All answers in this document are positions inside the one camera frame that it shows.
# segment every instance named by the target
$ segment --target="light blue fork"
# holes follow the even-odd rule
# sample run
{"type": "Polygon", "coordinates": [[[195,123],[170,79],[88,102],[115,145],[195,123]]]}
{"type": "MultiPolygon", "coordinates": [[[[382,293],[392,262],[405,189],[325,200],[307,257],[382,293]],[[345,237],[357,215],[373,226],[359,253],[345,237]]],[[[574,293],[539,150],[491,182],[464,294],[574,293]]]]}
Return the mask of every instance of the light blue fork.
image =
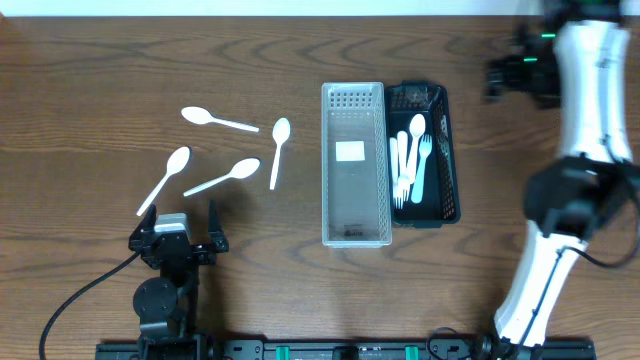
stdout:
{"type": "Polygon", "coordinates": [[[411,191],[411,202],[414,204],[420,204],[422,202],[425,166],[427,165],[427,158],[431,154],[432,148],[433,143],[431,141],[431,135],[423,136],[420,141],[420,146],[418,147],[420,164],[418,165],[418,171],[416,172],[416,182],[413,183],[413,190],[411,191]]]}

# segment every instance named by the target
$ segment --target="black plastic bin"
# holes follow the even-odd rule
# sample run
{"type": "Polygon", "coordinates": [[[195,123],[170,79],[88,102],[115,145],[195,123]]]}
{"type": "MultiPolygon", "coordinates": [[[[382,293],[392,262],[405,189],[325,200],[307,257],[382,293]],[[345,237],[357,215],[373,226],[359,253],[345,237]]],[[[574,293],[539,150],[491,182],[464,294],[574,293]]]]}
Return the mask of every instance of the black plastic bin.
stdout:
{"type": "Polygon", "coordinates": [[[400,210],[393,205],[391,196],[394,223],[415,228],[439,228],[443,224],[455,224],[460,220],[460,200],[447,90],[428,82],[405,81],[385,89],[385,108],[387,136],[396,137],[398,131],[404,130],[409,134],[411,145],[409,123],[416,114],[422,114],[427,125],[425,134],[431,135],[433,141],[425,166],[422,202],[414,204],[409,200],[400,210]]]}

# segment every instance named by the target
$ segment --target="wooden table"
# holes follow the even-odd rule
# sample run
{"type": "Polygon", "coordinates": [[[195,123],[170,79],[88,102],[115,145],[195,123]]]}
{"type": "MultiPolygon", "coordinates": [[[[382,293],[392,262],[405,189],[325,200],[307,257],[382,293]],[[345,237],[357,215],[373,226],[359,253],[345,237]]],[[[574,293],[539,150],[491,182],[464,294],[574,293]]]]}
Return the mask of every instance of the wooden table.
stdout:
{"type": "MultiPolygon", "coordinates": [[[[291,338],[425,338],[436,327],[490,325],[525,239],[527,178],[547,165],[559,111],[524,95],[482,101],[484,62],[507,53],[508,18],[7,19],[0,24],[0,358],[34,359],[43,326],[73,292],[130,255],[127,238],[169,154],[187,171],[157,198],[206,240],[218,203],[231,252],[202,269],[200,325],[291,338]],[[330,81],[431,79],[448,88],[462,219],[394,229],[380,250],[321,243],[320,87],[330,81]],[[204,106],[255,124],[249,134],[185,122],[204,106]],[[271,129],[287,117],[276,191],[271,129]],[[193,198],[182,191],[259,157],[253,178],[193,198]]],[[[640,27],[626,76],[629,138],[640,145],[640,27]]],[[[625,212],[590,251],[623,255],[625,212]]],[[[141,261],[59,318],[50,359],[92,359],[105,339],[135,339],[135,289],[157,276],[141,261]]],[[[640,353],[640,262],[619,271],[579,261],[549,335],[589,335],[602,359],[640,353]]]]}

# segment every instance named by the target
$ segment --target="spoon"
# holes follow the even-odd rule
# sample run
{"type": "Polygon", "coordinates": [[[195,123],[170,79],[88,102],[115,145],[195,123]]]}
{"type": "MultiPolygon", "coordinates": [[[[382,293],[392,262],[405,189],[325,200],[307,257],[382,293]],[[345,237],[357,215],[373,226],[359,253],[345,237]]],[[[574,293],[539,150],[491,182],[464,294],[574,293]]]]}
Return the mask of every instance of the spoon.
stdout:
{"type": "Polygon", "coordinates": [[[160,180],[158,185],[156,185],[151,194],[149,194],[147,200],[142,203],[142,206],[140,206],[140,209],[138,209],[136,215],[140,216],[144,213],[145,210],[147,210],[147,207],[149,207],[153,199],[155,199],[155,197],[158,195],[160,189],[162,189],[162,187],[164,186],[164,183],[169,180],[169,177],[171,175],[175,175],[182,171],[182,169],[184,169],[184,167],[189,162],[190,157],[191,149],[189,149],[189,147],[187,146],[183,146],[180,149],[174,151],[173,154],[171,154],[169,160],[167,160],[167,173],[164,175],[162,180],[160,180]]]}
{"type": "Polygon", "coordinates": [[[427,125],[422,114],[416,114],[416,116],[411,119],[411,124],[409,124],[409,132],[411,136],[413,136],[413,139],[411,140],[411,151],[409,151],[409,161],[407,162],[407,176],[409,177],[409,182],[412,184],[416,181],[418,140],[420,140],[420,137],[424,134],[426,127],[427,125]]]}
{"type": "Polygon", "coordinates": [[[260,131],[260,129],[258,129],[255,126],[245,125],[235,121],[218,119],[213,115],[211,115],[211,113],[208,112],[206,109],[203,109],[197,106],[186,107],[182,109],[181,112],[182,112],[182,116],[184,116],[184,118],[187,119],[187,121],[190,121],[198,125],[204,125],[212,122],[212,123],[226,125],[232,128],[240,129],[240,130],[246,130],[246,131],[252,131],[252,132],[260,131]]]}
{"type": "Polygon", "coordinates": [[[187,197],[189,195],[193,195],[197,192],[200,192],[204,189],[210,188],[213,185],[222,182],[224,180],[227,179],[231,179],[231,178],[236,178],[236,179],[244,179],[246,177],[249,177],[251,174],[253,174],[254,172],[256,172],[256,170],[258,170],[258,167],[260,166],[260,160],[258,159],[244,159],[242,161],[239,161],[237,164],[235,164],[233,166],[233,168],[231,169],[231,171],[229,171],[229,173],[225,176],[221,176],[217,179],[213,179],[209,182],[206,182],[202,185],[198,185],[196,187],[194,187],[191,190],[185,191],[184,192],[184,196],[187,197]]]}
{"type": "Polygon", "coordinates": [[[271,190],[276,188],[276,180],[278,179],[280,148],[282,147],[282,144],[287,141],[289,135],[291,135],[291,125],[289,124],[289,120],[281,118],[276,121],[276,124],[273,126],[273,140],[276,141],[276,155],[273,159],[273,167],[271,168],[271,181],[269,182],[269,189],[271,190]]]}

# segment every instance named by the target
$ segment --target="white label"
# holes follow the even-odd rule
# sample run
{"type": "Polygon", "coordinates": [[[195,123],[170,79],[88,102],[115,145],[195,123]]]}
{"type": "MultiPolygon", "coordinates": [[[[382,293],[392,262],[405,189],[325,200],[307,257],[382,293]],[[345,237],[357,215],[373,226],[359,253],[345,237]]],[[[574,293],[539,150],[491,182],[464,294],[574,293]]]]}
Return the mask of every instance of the white label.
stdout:
{"type": "Polygon", "coordinates": [[[364,141],[337,142],[336,161],[364,161],[364,141]]]}

